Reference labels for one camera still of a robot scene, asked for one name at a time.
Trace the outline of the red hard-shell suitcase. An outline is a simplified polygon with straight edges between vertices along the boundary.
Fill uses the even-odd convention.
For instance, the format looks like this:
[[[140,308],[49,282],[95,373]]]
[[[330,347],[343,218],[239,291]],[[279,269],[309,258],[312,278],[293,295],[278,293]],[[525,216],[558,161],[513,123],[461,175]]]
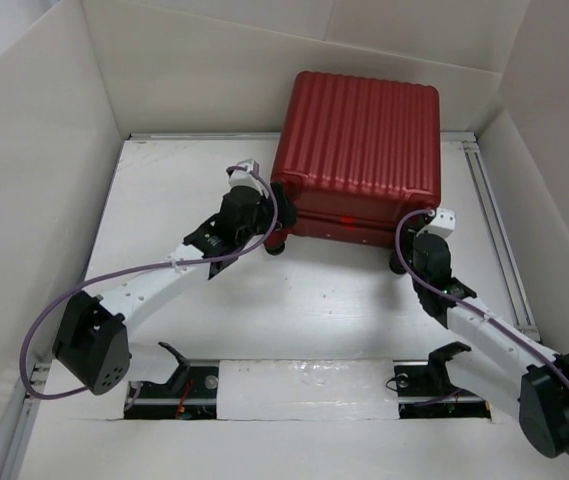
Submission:
[[[440,94],[430,85],[300,72],[271,180],[297,207],[265,243],[291,235],[389,250],[399,275],[413,228],[401,219],[441,203]]]

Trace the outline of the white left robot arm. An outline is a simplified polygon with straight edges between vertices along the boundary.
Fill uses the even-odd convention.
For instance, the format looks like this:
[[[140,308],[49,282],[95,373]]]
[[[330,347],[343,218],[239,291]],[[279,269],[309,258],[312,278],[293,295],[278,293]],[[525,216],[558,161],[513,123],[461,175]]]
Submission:
[[[282,184],[266,195],[256,186],[234,186],[219,211],[187,235],[166,267],[152,269],[92,296],[73,294],[53,344],[54,357],[82,385],[103,395],[122,381],[152,383],[165,396],[187,384],[189,361],[173,346],[133,345],[131,333],[187,289],[213,279],[234,263],[255,237],[271,227],[291,227],[297,209]]]

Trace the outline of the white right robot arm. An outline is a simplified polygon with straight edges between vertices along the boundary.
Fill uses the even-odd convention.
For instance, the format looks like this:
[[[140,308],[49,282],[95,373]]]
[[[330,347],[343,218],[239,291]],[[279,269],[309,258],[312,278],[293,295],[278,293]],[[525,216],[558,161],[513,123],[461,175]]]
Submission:
[[[509,414],[540,454],[569,454],[569,353],[541,345],[490,312],[454,277],[448,243],[425,232],[401,250],[421,307],[458,341],[429,356],[437,393],[467,390]]]

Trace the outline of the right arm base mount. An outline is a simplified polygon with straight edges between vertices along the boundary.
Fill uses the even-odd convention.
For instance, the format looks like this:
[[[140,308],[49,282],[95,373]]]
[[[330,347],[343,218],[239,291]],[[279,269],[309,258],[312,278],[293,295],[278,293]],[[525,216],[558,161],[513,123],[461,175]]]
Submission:
[[[475,394],[456,387],[437,386],[428,376],[424,361],[394,363],[386,388],[397,395],[402,420],[492,418],[489,404]]]

